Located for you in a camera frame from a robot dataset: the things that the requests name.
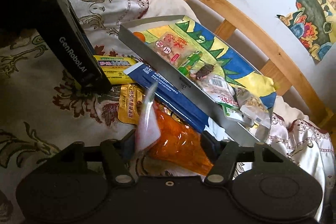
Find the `yellow snack package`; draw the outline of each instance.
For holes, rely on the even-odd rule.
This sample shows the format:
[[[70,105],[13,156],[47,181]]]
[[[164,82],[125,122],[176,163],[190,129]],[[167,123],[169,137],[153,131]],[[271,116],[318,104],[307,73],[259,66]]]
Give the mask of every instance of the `yellow snack package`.
[[[118,119],[120,122],[138,124],[144,95],[137,85],[122,85],[119,98]]]
[[[112,85],[135,83],[132,78],[124,74],[124,70],[137,63],[134,59],[101,55],[94,57]]]

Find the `white round sticker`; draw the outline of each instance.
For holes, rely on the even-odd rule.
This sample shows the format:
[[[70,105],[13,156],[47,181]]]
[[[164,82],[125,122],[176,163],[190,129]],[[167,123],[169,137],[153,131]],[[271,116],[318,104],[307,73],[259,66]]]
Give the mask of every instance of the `white round sticker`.
[[[169,47],[164,47],[163,52],[169,54],[171,52],[171,49]]]
[[[161,41],[156,41],[155,42],[155,45],[159,48],[162,48],[163,47],[163,43]]]

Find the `orange plastic package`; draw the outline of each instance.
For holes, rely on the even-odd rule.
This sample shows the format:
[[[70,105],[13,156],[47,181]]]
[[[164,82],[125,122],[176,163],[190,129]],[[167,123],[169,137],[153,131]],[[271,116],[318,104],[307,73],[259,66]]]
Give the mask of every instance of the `orange plastic package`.
[[[148,155],[207,175],[213,165],[201,148],[201,135],[157,108],[155,114],[161,137],[149,150]]]

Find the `colorful painted paper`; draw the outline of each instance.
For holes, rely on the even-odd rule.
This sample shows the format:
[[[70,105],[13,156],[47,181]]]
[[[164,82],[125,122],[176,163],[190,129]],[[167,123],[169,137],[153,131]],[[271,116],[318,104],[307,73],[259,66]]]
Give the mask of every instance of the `colorful painted paper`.
[[[277,15],[320,61],[336,41],[336,0],[296,0],[297,11]]]
[[[276,93],[273,80],[256,73],[250,63],[208,29],[185,16],[175,24],[141,33],[147,43],[152,43],[166,32],[176,33],[193,45],[195,50],[202,51],[202,58],[193,66],[193,69],[200,69],[204,63],[212,64],[215,66],[213,72],[224,77],[230,85],[245,87],[260,97],[267,108],[274,105]]]

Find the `curved wooden rail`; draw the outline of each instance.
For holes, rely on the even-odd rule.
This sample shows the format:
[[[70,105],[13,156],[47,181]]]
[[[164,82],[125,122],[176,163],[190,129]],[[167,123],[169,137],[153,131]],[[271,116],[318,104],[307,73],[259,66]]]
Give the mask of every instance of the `curved wooden rail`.
[[[270,66],[277,69],[278,74],[280,73],[284,75],[288,81],[289,87],[290,85],[293,85],[305,101],[311,110],[312,116],[310,118],[313,122],[320,123],[328,116],[323,102],[317,96],[315,90],[312,88],[306,77],[301,73],[300,69],[259,25],[227,0],[199,1],[225,18],[223,23],[225,23],[226,26],[229,24],[233,26],[233,28],[230,28],[229,25],[229,27],[219,29],[229,29],[229,35],[231,35],[234,28],[237,28],[268,56],[270,59]]]

